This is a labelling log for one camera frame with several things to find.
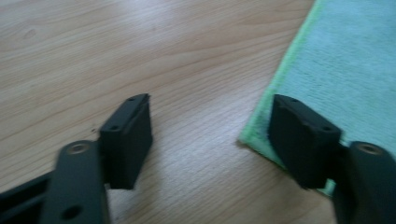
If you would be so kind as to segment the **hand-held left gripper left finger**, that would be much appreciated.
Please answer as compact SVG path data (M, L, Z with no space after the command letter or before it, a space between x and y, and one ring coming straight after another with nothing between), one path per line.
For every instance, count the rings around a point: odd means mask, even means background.
M105 178L112 189L134 188L152 143L149 95L132 96L100 128Z

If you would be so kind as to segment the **green towel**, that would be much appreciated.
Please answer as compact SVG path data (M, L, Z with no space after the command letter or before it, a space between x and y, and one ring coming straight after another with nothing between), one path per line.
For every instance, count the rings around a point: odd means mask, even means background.
M275 94L338 126L344 144L369 142L396 160L396 0L315 0L238 137L280 164L267 139Z

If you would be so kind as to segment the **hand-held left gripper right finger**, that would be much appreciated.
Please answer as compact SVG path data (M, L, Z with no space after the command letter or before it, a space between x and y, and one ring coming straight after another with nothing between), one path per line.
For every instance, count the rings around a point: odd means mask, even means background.
M276 94L268 127L270 145L304 189L323 189L342 131L301 101Z

